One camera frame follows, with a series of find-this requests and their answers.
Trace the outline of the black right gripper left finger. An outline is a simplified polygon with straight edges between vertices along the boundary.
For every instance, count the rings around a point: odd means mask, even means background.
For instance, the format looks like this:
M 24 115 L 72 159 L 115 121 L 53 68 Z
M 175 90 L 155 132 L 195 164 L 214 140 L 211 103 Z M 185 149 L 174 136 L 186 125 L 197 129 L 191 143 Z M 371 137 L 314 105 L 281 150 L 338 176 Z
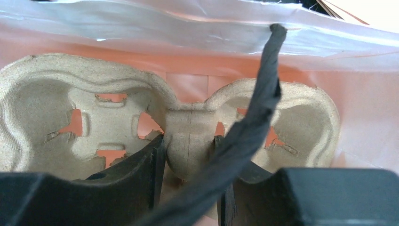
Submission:
M 47 173 L 1 173 L 3 226 L 129 226 L 159 203 L 163 136 L 121 162 L 81 180 Z

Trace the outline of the single brown pulp cup carrier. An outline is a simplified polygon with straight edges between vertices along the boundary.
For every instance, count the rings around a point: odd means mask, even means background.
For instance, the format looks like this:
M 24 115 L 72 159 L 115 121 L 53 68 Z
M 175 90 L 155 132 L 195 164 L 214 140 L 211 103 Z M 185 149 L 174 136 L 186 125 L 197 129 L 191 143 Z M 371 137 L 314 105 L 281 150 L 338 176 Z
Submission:
M 255 79 L 203 103 L 182 103 L 153 72 L 99 59 L 27 56 L 0 72 L 0 174 L 87 179 L 162 135 L 165 164 L 188 179 L 208 159 L 218 123 L 228 131 Z

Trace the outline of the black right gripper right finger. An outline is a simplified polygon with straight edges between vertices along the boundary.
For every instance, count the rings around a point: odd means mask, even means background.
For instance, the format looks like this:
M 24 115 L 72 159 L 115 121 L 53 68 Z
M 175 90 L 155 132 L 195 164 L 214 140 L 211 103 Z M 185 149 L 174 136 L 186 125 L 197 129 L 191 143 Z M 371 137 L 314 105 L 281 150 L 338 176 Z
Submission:
M 396 226 L 399 177 L 384 169 L 249 163 L 217 203 L 221 226 Z

